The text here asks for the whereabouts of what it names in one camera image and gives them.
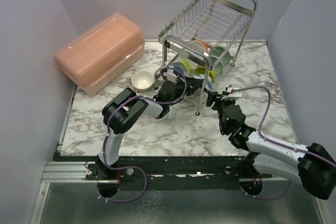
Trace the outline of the white orange bowl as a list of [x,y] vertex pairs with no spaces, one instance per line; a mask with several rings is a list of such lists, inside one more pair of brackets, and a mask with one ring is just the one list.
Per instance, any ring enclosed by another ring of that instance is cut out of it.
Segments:
[[205,42],[201,41],[201,40],[193,40],[191,41],[192,44],[199,46],[200,48],[202,48],[205,52],[208,52],[208,46]]

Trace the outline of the mint green brown-rimmed bowl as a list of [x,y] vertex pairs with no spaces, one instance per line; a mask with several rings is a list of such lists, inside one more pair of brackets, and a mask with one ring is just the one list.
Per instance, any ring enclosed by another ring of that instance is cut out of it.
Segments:
[[[213,47],[210,51],[210,55],[214,56],[216,58],[219,58],[222,53],[225,51],[226,49],[222,46],[216,46]],[[227,61],[230,59],[230,52],[228,51],[227,53],[224,54],[224,56],[222,57],[222,61]]]

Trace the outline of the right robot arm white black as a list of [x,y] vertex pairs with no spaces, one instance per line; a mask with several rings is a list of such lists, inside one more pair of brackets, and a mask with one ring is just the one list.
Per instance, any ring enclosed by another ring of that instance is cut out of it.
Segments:
[[248,126],[236,100],[239,90],[209,91],[206,106],[217,111],[219,129],[236,148],[248,152],[241,171],[246,177],[270,174],[301,184],[311,195],[329,199],[335,188],[335,160],[318,143],[309,146],[288,143]]

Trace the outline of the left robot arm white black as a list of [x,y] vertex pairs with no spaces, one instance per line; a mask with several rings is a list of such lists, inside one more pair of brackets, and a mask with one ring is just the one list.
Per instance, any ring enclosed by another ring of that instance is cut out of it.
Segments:
[[148,98],[126,88],[103,108],[103,122],[107,132],[95,161],[96,167],[92,171],[94,176],[110,179],[122,169],[116,168],[114,164],[119,159],[123,136],[141,116],[147,115],[154,119],[165,117],[171,106],[181,102],[186,95],[195,93],[202,87],[204,80],[200,74],[191,78],[176,74],[169,78],[165,73],[163,77],[165,81],[154,97]]

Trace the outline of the plain white bowl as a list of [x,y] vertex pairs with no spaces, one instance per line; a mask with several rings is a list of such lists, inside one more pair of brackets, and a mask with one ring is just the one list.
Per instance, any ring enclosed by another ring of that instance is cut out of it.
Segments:
[[132,76],[131,83],[139,92],[149,91],[154,84],[154,75],[148,71],[138,71]]

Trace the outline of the lime green white bowl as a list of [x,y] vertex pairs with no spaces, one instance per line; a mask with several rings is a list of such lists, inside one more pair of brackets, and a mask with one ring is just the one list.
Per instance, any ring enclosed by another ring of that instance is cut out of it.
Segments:
[[188,60],[179,60],[175,61],[172,67],[180,69],[186,77],[192,77],[197,65]]

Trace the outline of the yellow-green bottom bowl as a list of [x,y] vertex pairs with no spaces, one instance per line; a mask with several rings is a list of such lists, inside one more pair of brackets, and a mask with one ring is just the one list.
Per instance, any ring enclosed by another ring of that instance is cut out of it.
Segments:
[[[197,68],[194,70],[194,73],[195,73],[195,74],[203,74],[203,75],[205,75],[205,74],[206,74],[206,71],[207,71],[206,68],[204,68],[204,67],[202,67],[202,66],[199,66],[199,67],[197,67]],[[210,79],[211,79],[211,83],[214,83],[214,82],[215,82],[215,78],[216,78],[215,70],[211,70],[211,71],[209,72],[209,77],[210,77]]]

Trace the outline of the blue white patterned bowl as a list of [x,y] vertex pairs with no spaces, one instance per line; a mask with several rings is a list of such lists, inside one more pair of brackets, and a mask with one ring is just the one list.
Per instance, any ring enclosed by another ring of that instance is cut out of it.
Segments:
[[[203,74],[196,74],[193,76],[194,79],[204,79],[204,75]],[[212,88],[213,88],[213,83],[212,83],[212,79],[211,77],[208,77],[207,78],[207,81],[206,81],[206,86],[205,86],[205,90],[207,91],[212,91]]]

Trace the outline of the stainless steel dish rack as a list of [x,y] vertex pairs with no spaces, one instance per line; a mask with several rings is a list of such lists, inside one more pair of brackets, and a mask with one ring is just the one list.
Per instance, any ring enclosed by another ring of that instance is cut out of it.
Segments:
[[[214,64],[221,61],[236,40],[244,42],[257,8],[257,0],[192,0],[158,35],[162,64],[154,73],[155,80],[177,58],[206,68],[207,79]],[[207,44],[208,52],[191,43],[196,39]],[[219,58],[210,55],[216,46],[226,49]]]

